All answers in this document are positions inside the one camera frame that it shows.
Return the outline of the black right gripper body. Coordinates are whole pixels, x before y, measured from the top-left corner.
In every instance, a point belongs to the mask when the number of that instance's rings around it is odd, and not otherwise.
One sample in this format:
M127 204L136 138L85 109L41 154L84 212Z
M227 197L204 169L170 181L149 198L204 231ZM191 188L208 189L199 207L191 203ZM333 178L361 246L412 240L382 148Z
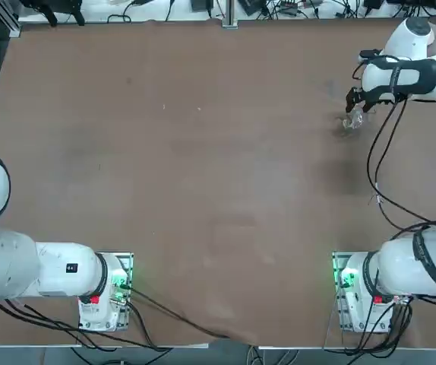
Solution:
M393 95L387 89L361 90L360 97L365 106L393 102Z

